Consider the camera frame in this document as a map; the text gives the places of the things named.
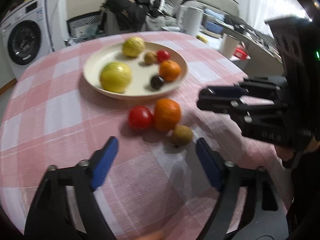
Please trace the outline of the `person's right hand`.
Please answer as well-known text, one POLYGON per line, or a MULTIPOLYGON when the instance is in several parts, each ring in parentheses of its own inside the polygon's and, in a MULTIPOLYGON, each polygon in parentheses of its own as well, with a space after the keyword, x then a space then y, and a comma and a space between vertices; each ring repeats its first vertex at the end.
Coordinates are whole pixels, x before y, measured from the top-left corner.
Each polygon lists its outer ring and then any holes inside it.
MULTIPOLYGON (((309 152, 315 152, 319 148, 319 141, 315 140, 313 138, 310 141, 310 144, 307 146, 307 148, 302 152, 303 154, 309 153, 309 152)), ((281 146, 274 146, 274 149, 276 151, 277 156, 283 160, 283 161, 289 161, 293 158, 294 150, 283 148, 281 146)))

